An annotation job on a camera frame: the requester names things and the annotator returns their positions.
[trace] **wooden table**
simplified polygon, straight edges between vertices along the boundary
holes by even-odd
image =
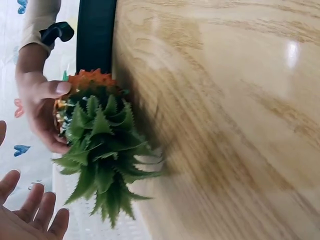
[[[153,239],[319,240],[320,2],[118,0],[114,31],[165,148]]]

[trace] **green succulent leaf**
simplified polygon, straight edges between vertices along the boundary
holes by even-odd
[[[90,200],[96,192],[97,192],[97,186],[95,183],[93,183],[91,187],[84,194],[85,200],[87,201]]]
[[[70,169],[70,168],[65,168],[60,171],[62,175],[73,175],[79,172],[79,169]]]
[[[54,163],[68,169],[68,170],[80,170],[80,164],[76,161],[71,160],[68,157],[61,157],[52,160]]]
[[[68,75],[67,75],[67,71],[63,72],[63,77],[62,77],[62,81],[67,82],[69,79]]]
[[[161,175],[160,171],[142,171],[132,164],[118,164],[116,168],[123,174],[133,177],[140,177],[140,179],[154,178]]]
[[[113,123],[121,123],[125,120],[127,115],[126,109],[123,108],[119,113],[112,115],[112,116],[107,116],[108,120],[110,120]]]
[[[123,110],[125,111],[125,118],[122,122],[120,123],[113,123],[111,122],[110,125],[112,127],[124,130],[124,131],[131,131],[134,126],[135,126],[135,121],[134,121],[134,115],[131,111],[131,106],[129,103],[125,102],[124,103],[124,108]]]
[[[114,182],[115,171],[110,168],[98,168],[96,174],[96,183],[99,194],[105,193]]]
[[[88,150],[88,151],[83,151],[83,152],[78,152],[78,153],[67,153],[65,155],[65,157],[68,158],[69,160],[74,161],[76,163],[79,163],[83,166],[87,166],[89,152],[90,151]]]
[[[90,216],[94,215],[101,208],[102,204],[105,203],[106,196],[107,196],[106,193],[103,193],[103,194],[99,194],[98,192],[95,193],[95,205],[92,212],[90,213]]]
[[[117,113],[117,101],[113,94],[109,95],[108,102],[103,113],[106,116],[112,116]]]
[[[128,149],[125,151],[122,151],[121,154],[127,155],[127,156],[150,156],[150,157],[158,157],[154,152],[151,150],[150,146],[143,142],[136,148]]]
[[[117,155],[117,152],[110,150],[106,143],[102,143],[90,152],[89,159],[95,162],[99,159],[106,159],[111,156],[113,156],[113,158],[116,159]]]
[[[78,183],[69,197],[69,199],[65,202],[66,204],[70,204],[73,201],[83,197],[85,193],[92,187],[95,183],[95,170],[93,167],[82,167]]]
[[[112,134],[112,130],[110,128],[109,122],[105,118],[102,109],[99,107],[96,111],[96,117],[93,123],[91,136],[96,134]]]
[[[85,111],[81,108],[80,103],[77,102],[73,114],[72,114],[72,123],[74,124],[74,127],[79,129],[79,128],[84,128],[85,125],[90,121],[88,115],[85,113]]]
[[[85,129],[77,127],[76,122],[72,121],[70,126],[65,131],[65,137],[70,142],[77,142],[83,135]]]
[[[95,118],[99,101],[96,96],[91,95],[86,103],[86,110],[90,118]]]
[[[126,185],[122,185],[120,188],[121,192],[132,200],[151,200],[152,197],[141,196],[131,192]]]
[[[132,134],[125,131],[115,131],[115,136],[110,134],[96,134],[91,138],[92,143],[103,143],[112,152],[135,149],[144,144]]]
[[[123,209],[123,211],[129,216],[131,217],[133,220],[136,220],[135,215],[134,215],[134,211],[132,208],[132,203],[131,203],[131,199],[130,197],[128,197],[127,195],[123,194],[121,196],[121,208]]]
[[[121,193],[117,182],[113,182],[106,192],[106,206],[108,216],[111,222],[111,228],[114,229],[120,212]]]
[[[108,216],[108,208],[106,206],[106,203],[103,202],[100,208],[101,208],[101,219],[102,219],[102,222],[104,222]]]

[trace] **hand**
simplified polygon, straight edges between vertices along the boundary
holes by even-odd
[[[12,170],[0,181],[0,239],[62,240],[68,228],[69,211],[60,209],[48,228],[54,213],[56,195],[52,192],[44,194],[42,184],[33,185],[20,210],[10,211],[3,206],[19,178],[20,173]]]
[[[18,90],[31,130],[52,151],[68,152],[66,141],[58,137],[54,124],[54,101],[67,94],[71,85],[64,81],[48,81],[41,72],[19,75]]]

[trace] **white sleeve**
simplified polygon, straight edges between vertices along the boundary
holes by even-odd
[[[61,0],[28,0],[20,48],[32,43],[43,46],[50,55],[54,45],[47,46],[41,42],[41,30],[56,22]]]

